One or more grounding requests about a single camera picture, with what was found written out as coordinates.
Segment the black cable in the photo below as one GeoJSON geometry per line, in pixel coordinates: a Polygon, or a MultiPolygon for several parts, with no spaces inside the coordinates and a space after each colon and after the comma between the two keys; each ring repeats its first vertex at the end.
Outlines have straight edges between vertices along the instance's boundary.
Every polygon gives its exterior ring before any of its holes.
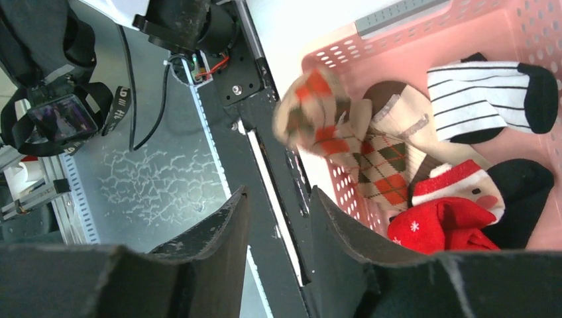
{"type": "MultiPolygon", "coordinates": [[[[166,108],[166,99],[167,99],[167,91],[168,91],[168,74],[170,73],[170,67],[172,66],[172,62],[176,59],[181,59],[181,60],[185,60],[187,63],[190,62],[190,60],[185,57],[184,55],[181,54],[175,54],[175,55],[171,55],[168,58],[168,63],[166,63],[166,67],[164,68],[164,78],[162,79],[162,102],[160,103],[160,112],[158,113],[158,118],[156,118],[156,122],[154,123],[154,125],[152,126],[151,130],[148,132],[148,134],[146,135],[146,137],[143,138],[143,140],[135,146],[135,135],[137,132],[137,86],[135,84],[135,75],[133,73],[133,63],[131,62],[131,49],[129,48],[129,42],[127,41],[127,36],[125,35],[125,31],[123,30],[123,27],[121,25],[117,25],[117,30],[119,31],[119,37],[121,38],[121,44],[123,45],[123,50],[125,51],[125,62],[127,65],[127,75],[129,77],[129,85],[131,85],[131,103],[132,103],[132,116],[133,118],[131,119],[131,129],[129,131],[129,151],[130,152],[134,152],[137,151],[138,149],[140,149],[142,146],[144,146],[144,144],[146,144],[146,142],[153,136],[153,134],[156,132],[158,126],[160,125],[160,122],[162,121],[162,118],[164,116],[164,110],[166,108]]],[[[224,109],[223,107],[223,111],[226,114],[226,116],[228,116],[231,120],[232,117],[230,116],[230,114],[228,114],[228,112],[226,112],[226,109],[224,109]]]]}

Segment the red wire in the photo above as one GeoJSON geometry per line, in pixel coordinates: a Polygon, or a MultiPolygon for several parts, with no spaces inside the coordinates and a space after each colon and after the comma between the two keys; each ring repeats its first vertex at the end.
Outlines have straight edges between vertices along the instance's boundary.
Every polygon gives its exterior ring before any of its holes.
{"type": "Polygon", "coordinates": [[[215,73],[218,70],[222,70],[226,66],[226,63],[230,60],[230,56],[226,56],[224,54],[222,54],[222,56],[224,57],[224,59],[219,63],[217,63],[217,65],[215,65],[210,71],[199,73],[195,77],[198,78],[200,76],[208,76],[211,75],[212,73],[215,73]]]}

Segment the camera screen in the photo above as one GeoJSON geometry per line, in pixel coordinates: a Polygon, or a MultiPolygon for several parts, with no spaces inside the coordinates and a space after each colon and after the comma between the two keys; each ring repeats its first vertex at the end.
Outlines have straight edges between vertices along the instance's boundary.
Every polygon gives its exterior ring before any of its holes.
{"type": "Polygon", "coordinates": [[[96,133],[95,121],[75,95],[33,107],[27,111],[37,129],[51,141],[59,142],[96,133]]]}

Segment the pink plastic basket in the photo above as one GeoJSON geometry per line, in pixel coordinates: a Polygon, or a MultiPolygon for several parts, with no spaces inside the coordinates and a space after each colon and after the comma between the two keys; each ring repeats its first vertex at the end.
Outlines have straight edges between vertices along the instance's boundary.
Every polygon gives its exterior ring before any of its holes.
{"type": "MultiPolygon", "coordinates": [[[[410,22],[395,23],[361,37],[355,23],[311,43],[303,71],[329,66],[353,99],[384,80],[406,82],[427,95],[425,72],[476,52],[489,60],[518,60],[551,70],[562,88],[562,3],[560,0],[451,0],[446,7],[410,22]]],[[[492,163],[528,158],[556,177],[529,249],[562,249],[562,123],[545,135],[504,130],[475,148],[492,163]]],[[[366,202],[341,169],[327,163],[337,204],[355,219],[386,235],[389,215],[366,202]]]]}

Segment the sock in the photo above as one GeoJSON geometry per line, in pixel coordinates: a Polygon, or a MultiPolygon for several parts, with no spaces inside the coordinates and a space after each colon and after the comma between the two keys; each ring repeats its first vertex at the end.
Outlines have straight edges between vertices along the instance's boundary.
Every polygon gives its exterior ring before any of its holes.
{"type": "Polygon", "coordinates": [[[519,62],[467,62],[427,71],[437,139],[510,127],[548,133],[557,116],[554,75],[519,62]]]}
{"type": "Polygon", "coordinates": [[[523,249],[554,186],[554,176],[541,164],[526,159],[497,164],[488,169],[488,175],[498,186],[506,210],[500,222],[482,231],[501,249],[523,249]]]}
{"type": "Polygon", "coordinates": [[[431,102],[412,86],[384,81],[371,86],[363,98],[372,101],[371,126],[376,130],[397,136],[440,162],[460,164],[472,159],[485,169],[492,166],[468,145],[439,142],[431,102]]]}
{"type": "Polygon", "coordinates": [[[414,206],[442,197],[464,197],[491,212],[496,219],[502,218],[505,203],[492,178],[472,160],[457,166],[444,164],[430,173],[430,179],[418,182],[414,189],[414,206]]]}
{"type": "Polygon", "coordinates": [[[429,178],[429,174],[433,169],[443,163],[434,157],[422,152],[411,144],[406,144],[406,153],[408,154],[406,162],[406,181],[408,183],[408,207],[412,207],[412,196],[414,188],[418,182],[429,178]]]}
{"type": "MultiPolygon", "coordinates": [[[[460,64],[460,63],[467,63],[467,62],[487,62],[488,60],[486,57],[478,52],[469,56],[468,58],[463,58],[462,60],[450,63],[450,64],[460,64]]],[[[474,131],[474,132],[466,132],[464,134],[459,134],[451,138],[451,142],[455,142],[457,144],[479,144],[481,142],[486,142],[488,140],[492,140],[496,138],[502,131],[504,127],[498,128],[490,128],[490,129],[482,129],[481,131],[474,131]]]]}
{"type": "Polygon", "coordinates": [[[358,192],[384,208],[408,208],[406,144],[369,127],[367,99],[352,102],[337,76],[314,69],[298,78],[277,105],[273,131],[287,147],[332,160],[358,192]]]}
{"type": "Polygon", "coordinates": [[[392,220],[388,238],[411,250],[497,250],[480,230],[495,216],[463,197],[446,197],[412,207],[392,220]]]}

